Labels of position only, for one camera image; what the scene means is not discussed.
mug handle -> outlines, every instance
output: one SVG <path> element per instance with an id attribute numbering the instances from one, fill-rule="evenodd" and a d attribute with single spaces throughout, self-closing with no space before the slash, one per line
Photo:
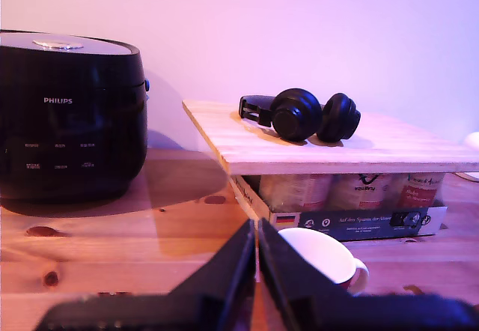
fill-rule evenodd
<path id="1" fill-rule="evenodd" d="M 347 290 L 353 296 L 358 296 L 366 288 L 367 281 L 369 280 L 369 270 L 361 260 L 354 258 L 354 262 L 356 264 L 356 270 L 359 270 L 359 276 L 354 284 L 350 285 Z"/>

wooden shelf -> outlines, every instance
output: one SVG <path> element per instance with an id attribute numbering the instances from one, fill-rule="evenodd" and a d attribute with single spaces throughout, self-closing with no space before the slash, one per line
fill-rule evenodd
<path id="1" fill-rule="evenodd" d="M 479 171 L 479 153 L 397 119 L 363 113 L 353 137 L 292 143 L 241 119 L 238 106 L 184 100 L 183 108 L 228 174 Z"/>

box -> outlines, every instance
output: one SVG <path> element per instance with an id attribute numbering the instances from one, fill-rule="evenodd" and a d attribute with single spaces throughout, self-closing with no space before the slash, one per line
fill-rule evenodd
<path id="1" fill-rule="evenodd" d="M 389 237 L 414 237 L 435 234 L 441 227 L 447 207 L 439 201 L 433 207 L 376 210 L 274 212 L 257 194 L 247 176 L 230 178 L 237 201 L 251 219 L 265 218 L 277 230 L 312 228 L 339 241 L 370 240 Z"/>
<path id="2" fill-rule="evenodd" d="M 447 208 L 436 202 L 397 210 L 273 212 L 251 188 L 251 175 L 479 171 L 477 151 L 386 115 L 362 113 L 354 135 L 336 144 L 316 136 L 295 143 L 241 119 L 238 105 L 184 100 L 183 108 L 230 175 L 243 210 L 252 219 L 268 219 L 277 229 L 314 228 L 338 240 L 431 235 L 440 229 Z"/>

rice cooker lid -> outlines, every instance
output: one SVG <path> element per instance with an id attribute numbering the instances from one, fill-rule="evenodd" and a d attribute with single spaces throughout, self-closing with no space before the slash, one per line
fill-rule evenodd
<path id="1" fill-rule="evenodd" d="M 111 88 L 144 82 L 139 50 L 113 40 L 0 31 L 0 85 Z"/>

ear cup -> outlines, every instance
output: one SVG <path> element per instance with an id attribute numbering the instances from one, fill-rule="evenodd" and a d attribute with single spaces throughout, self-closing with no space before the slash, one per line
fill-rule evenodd
<path id="1" fill-rule="evenodd" d="M 361 113 L 355 103 L 345 94 L 337 93 L 328 100 L 323 109 L 323 123 L 317 137 L 324 142 L 339 142 L 349 139 L 359 125 Z"/>
<path id="2" fill-rule="evenodd" d="M 300 142 L 320 128 L 323 120 L 321 105 L 304 89 L 282 91 L 271 103 L 272 125 L 285 140 Z"/>

